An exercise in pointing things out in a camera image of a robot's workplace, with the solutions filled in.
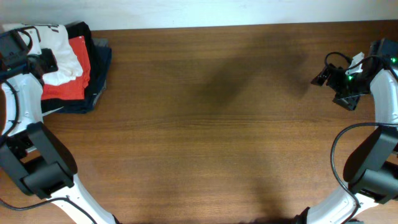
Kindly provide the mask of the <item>white t-shirt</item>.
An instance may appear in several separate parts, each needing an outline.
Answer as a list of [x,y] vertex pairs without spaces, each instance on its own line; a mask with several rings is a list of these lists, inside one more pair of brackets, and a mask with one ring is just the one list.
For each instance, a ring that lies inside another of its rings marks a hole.
[[4,31],[24,29],[28,34],[19,32],[22,40],[28,44],[33,41],[30,55],[40,55],[44,49],[50,49],[55,57],[58,70],[42,76],[45,84],[59,86],[82,76],[83,69],[68,41],[68,32],[63,25],[53,24],[3,24]]

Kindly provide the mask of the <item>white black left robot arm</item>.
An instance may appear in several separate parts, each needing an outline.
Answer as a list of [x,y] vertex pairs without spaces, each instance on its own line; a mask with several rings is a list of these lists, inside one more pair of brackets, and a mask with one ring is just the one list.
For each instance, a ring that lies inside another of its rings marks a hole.
[[23,24],[1,34],[1,169],[21,192],[41,199],[23,211],[52,203],[75,223],[118,223],[85,189],[71,152],[43,123],[44,85],[82,73],[64,26]]

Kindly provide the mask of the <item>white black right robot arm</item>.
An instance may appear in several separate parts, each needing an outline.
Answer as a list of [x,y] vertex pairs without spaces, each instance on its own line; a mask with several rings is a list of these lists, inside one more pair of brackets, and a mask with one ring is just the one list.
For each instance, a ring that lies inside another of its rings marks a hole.
[[[397,154],[397,42],[381,39],[371,43],[367,55],[343,58],[348,68],[326,62],[312,80],[335,91],[334,103],[348,111],[356,109],[363,95],[372,95],[375,120],[358,123],[340,131],[330,150],[330,165],[339,187],[324,201],[306,208],[292,223],[356,223],[361,212],[397,200],[397,164],[389,162]],[[343,175],[335,167],[335,149],[340,137],[360,127],[374,131],[350,154]]]

